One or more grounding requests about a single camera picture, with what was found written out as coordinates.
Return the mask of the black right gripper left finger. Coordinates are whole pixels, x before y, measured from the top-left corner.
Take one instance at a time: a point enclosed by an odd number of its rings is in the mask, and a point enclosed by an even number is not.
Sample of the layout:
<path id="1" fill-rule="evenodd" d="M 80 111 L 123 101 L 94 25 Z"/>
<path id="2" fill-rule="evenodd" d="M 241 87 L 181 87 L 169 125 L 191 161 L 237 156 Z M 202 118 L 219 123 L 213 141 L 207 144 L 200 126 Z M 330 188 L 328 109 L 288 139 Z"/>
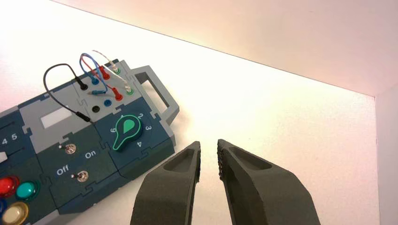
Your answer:
<path id="1" fill-rule="evenodd" d="M 194 141 L 148 173 L 137 193 L 130 224 L 190 225 L 200 154 L 200 142 Z"/>

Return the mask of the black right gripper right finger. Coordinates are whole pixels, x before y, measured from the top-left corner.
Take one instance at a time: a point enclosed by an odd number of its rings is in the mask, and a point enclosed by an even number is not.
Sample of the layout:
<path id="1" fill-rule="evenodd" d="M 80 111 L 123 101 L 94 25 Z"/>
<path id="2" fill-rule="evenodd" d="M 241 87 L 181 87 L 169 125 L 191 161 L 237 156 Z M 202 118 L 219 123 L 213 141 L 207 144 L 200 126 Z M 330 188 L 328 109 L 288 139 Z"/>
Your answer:
<path id="1" fill-rule="evenodd" d="M 292 172 L 224 139 L 217 157 L 232 224 L 320 224 L 310 193 Z"/>

